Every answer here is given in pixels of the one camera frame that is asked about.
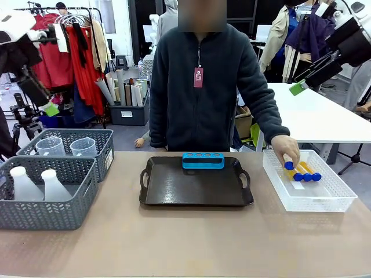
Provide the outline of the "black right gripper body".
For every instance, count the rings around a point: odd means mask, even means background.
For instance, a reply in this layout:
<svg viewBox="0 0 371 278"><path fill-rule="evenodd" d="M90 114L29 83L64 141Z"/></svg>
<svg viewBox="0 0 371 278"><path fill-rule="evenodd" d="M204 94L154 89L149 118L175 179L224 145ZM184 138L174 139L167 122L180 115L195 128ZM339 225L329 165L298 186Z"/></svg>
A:
<svg viewBox="0 0 371 278"><path fill-rule="evenodd" d="M370 60L370 37L354 18L336 27L326 43L331 63L357 67Z"/></svg>

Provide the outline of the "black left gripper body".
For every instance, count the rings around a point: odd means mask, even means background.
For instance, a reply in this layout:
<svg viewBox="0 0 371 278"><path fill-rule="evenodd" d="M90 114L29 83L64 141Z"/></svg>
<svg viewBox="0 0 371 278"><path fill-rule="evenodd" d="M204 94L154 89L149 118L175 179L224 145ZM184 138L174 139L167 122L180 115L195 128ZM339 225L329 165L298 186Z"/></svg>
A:
<svg viewBox="0 0 371 278"><path fill-rule="evenodd" d="M34 65L40 63L42 61L38 50L40 43L39 40L30 40L27 34L18 41L11 42L10 36L1 31L1 74L12 73L18 76L24 66L32 69Z"/></svg>

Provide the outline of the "person's left hand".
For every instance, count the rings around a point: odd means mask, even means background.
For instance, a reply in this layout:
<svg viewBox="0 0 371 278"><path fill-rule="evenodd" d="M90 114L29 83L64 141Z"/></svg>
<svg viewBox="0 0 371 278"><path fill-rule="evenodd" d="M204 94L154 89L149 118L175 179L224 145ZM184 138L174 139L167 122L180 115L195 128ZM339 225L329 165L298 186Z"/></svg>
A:
<svg viewBox="0 0 371 278"><path fill-rule="evenodd" d="M284 155L291 158L294 167L300 161L300 150L295 139L287 135L278 135L272 138L271 146L281 165L285 165Z"/></svg>

